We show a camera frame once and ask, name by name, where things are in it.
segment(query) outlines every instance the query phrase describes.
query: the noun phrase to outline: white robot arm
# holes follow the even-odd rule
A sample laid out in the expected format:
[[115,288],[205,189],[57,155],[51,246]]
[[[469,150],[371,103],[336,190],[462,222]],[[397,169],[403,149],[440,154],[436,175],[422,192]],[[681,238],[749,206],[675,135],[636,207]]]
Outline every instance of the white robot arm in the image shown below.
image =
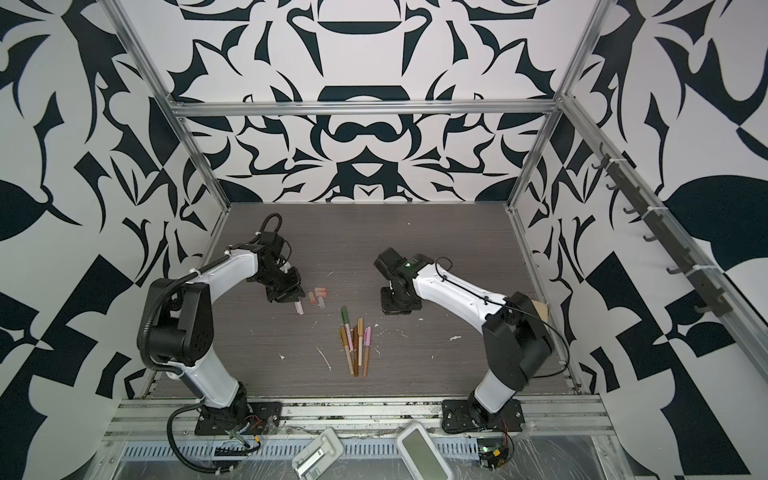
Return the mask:
[[[264,231],[274,217],[277,228]],[[281,224],[280,215],[269,215],[250,242],[230,246],[223,257],[180,279],[155,280],[147,295],[137,337],[141,359],[204,399],[204,416],[214,418],[223,431],[243,425],[247,394],[214,352],[211,306],[243,280],[262,283],[270,302],[296,302],[304,296],[299,272],[281,253],[287,244],[277,233]]]
[[[528,384],[554,349],[550,328],[541,318],[546,306],[522,293],[501,295],[472,285],[421,254],[406,259],[389,248],[374,263],[389,280],[381,289],[382,310],[389,315],[420,310],[430,300],[463,318],[483,335],[488,371],[470,395],[464,426],[447,421],[448,433],[465,431],[466,422],[477,429],[505,424],[506,406],[512,396]],[[461,412],[452,412],[452,418]]]

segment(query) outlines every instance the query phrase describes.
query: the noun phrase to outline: white debris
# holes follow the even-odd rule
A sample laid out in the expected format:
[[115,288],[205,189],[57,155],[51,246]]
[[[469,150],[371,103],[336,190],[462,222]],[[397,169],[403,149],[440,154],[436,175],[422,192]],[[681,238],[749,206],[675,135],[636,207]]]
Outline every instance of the white debris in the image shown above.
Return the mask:
[[[323,355],[323,351],[322,350],[318,349],[317,347],[315,347],[315,348],[317,349],[318,352],[320,352],[320,355]],[[328,359],[326,358],[325,355],[323,355],[323,360],[326,361],[326,365],[328,366],[328,371],[330,372],[331,371],[331,364],[328,363]]]

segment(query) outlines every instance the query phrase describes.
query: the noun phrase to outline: gray wood surface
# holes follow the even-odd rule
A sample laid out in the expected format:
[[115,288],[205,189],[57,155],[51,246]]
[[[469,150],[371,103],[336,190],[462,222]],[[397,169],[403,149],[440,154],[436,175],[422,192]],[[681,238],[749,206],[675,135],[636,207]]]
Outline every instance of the gray wood surface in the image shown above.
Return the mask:
[[[268,303],[262,285],[242,282],[216,301],[214,348],[252,396],[467,395],[478,385],[488,366],[482,337],[467,322],[431,302],[408,316],[382,314],[386,282],[373,262],[387,247],[404,257],[448,257],[452,273],[475,285],[534,296],[501,204],[234,204],[214,255],[248,241],[272,212],[283,216],[280,234],[293,247],[304,290],[325,286],[329,298],[324,310],[304,299],[299,316],[292,303]],[[351,323],[362,316],[374,327],[367,378],[347,369],[342,305]],[[539,373],[559,368],[553,354]],[[525,389],[566,392],[563,376]],[[165,376],[154,391],[189,396]]]

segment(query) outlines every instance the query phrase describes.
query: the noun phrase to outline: hook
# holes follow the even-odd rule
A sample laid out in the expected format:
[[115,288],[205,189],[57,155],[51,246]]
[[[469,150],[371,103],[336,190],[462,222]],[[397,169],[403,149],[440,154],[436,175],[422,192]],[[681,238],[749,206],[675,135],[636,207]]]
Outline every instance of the hook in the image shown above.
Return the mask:
[[611,158],[609,156],[607,156],[606,154],[603,154],[603,159],[600,160],[600,163],[597,164],[597,165],[592,165],[592,168],[594,168],[595,170],[600,170],[601,168],[604,167],[604,165],[608,165],[608,162],[610,160],[611,160]]

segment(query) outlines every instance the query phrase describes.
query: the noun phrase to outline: black and white patterned wall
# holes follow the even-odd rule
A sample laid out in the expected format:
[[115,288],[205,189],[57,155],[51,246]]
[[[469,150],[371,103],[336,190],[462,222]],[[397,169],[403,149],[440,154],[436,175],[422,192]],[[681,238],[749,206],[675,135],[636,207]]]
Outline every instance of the black and white patterned wall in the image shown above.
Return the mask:
[[147,288],[220,208],[94,0],[0,2],[2,477],[64,478],[144,374]]
[[230,200],[506,200],[542,114],[190,119]]
[[123,1],[184,101],[551,98],[594,3]]
[[[766,21],[757,0],[620,0],[575,89],[763,318]],[[584,388],[602,395],[637,474],[764,478],[768,385],[667,274],[597,161],[561,121],[518,205]]]
[[[178,101],[552,98],[594,0],[131,0]],[[203,118],[232,201],[506,200],[541,115]]]

